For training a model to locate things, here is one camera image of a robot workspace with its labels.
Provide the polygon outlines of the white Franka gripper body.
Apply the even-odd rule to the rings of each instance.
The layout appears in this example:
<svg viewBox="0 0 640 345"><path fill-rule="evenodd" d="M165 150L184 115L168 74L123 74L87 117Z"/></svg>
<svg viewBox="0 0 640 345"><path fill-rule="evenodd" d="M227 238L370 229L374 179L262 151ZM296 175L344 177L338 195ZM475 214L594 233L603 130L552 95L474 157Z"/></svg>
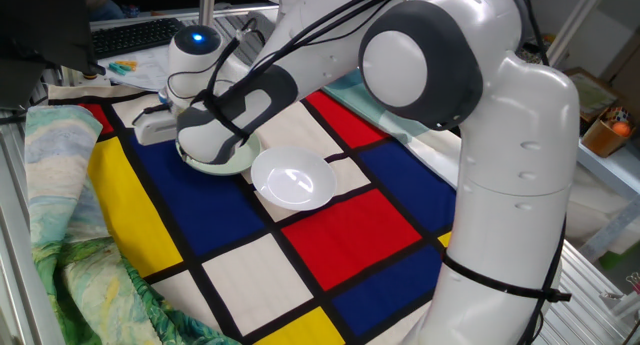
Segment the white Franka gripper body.
<svg viewBox="0 0 640 345"><path fill-rule="evenodd" d="M176 118L169 104L159 104L143 109L133 120L137 142L149 146L177 137Z"/></svg>

